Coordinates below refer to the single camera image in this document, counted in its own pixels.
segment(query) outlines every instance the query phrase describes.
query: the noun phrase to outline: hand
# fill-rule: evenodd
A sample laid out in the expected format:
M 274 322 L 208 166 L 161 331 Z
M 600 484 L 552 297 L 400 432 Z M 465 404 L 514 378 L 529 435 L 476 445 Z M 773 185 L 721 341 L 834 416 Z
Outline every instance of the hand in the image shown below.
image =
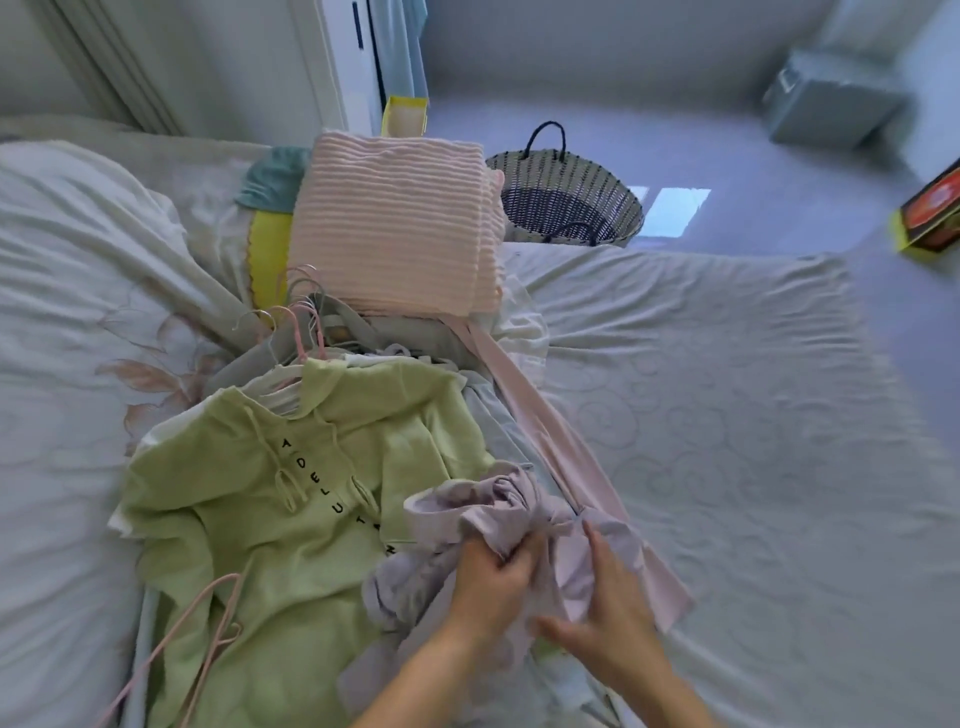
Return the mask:
M 587 620 L 577 624 L 538 617 L 536 634 L 576 657 L 604 685 L 624 694 L 628 686 L 672 672 L 653 612 L 636 574 L 593 526 L 584 522 L 593 556 L 593 598 Z
M 504 563 L 480 536 L 466 539 L 442 631 L 477 656 L 486 652 L 519 615 L 544 544 L 542 534 L 531 534 Z

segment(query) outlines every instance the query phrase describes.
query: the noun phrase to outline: teal cloth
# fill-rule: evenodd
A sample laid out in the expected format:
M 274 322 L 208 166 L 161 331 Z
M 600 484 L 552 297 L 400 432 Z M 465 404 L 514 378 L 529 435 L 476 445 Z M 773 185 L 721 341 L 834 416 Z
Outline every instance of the teal cloth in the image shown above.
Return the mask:
M 247 170 L 243 187 L 233 199 L 244 207 L 293 214 L 309 161 L 306 147 L 274 147 Z

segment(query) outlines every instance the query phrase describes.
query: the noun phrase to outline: gray floor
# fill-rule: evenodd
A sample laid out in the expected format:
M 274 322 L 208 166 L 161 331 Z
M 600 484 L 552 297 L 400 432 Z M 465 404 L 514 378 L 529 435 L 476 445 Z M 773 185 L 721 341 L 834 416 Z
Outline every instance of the gray floor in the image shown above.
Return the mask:
M 493 98 L 431 100 L 427 133 L 522 149 L 547 119 L 571 151 L 650 188 L 709 189 L 680 237 L 631 244 L 718 255 L 830 252 L 849 263 L 877 347 L 887 352 L 929 422 L 960 462 L 960 251 L 926 267 L 893 252 L 890 213 L 920 183 L 874 155 L 771 144 L 746 111 L 636 110 Z M 536 147 L 559 146 L 555 129 Z

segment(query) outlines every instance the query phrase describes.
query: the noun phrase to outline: woven basket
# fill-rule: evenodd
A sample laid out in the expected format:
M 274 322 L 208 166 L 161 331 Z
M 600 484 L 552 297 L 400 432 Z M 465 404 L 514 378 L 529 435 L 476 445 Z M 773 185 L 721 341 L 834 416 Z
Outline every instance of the woven basket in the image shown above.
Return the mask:
M 560 130 L 563 148 L 531 152 L 537 134 L 551 125 Z M 556 121 L 540 124 L 522 152 L 501 152 L 487 166 L 506 177 L 507 240 L 622 248 L 643 225 L 636 195 L 596 162 L 570 154 Z

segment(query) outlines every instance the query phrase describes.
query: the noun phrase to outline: basket handle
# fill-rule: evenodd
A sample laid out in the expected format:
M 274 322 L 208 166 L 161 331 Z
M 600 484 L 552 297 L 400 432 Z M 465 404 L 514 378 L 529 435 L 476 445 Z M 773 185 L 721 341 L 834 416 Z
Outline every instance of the basket handle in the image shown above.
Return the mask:
M 561 232 L 566 232 L 570 228 L 587 228 L 589 231 L 589 236 L 587 240 L 590 241 L 590 247 L 595 248 L 597 244 L 597 230 L 586 220 L 574 220 L 572 223 L 566 223 L 566 225 L 559 226 L 556 230 L 551 232 L 549 235 L 543 238 L 542 242 L 550 243 L 553 242 L 553 239 L 557 237 Z
M 521 159 L 527 159 L 530 157 L 530 147 L 534 145 L 534 139 L 537 138 L 537 134 L 549 126 L 555 126 L 560 130 L 560 138 L 562 140 L 561 146 L 563 147 L 560 150 L 560 161 L 566 161 L 566 131 L 564 131 L 564 128 L 556 121 L 544 121 L 536 129 L 534 129 L 534 132 L 530 134 L 530 141 L 527 142 L 527 148 L 523 150 L 523 155 L 520 157 Z

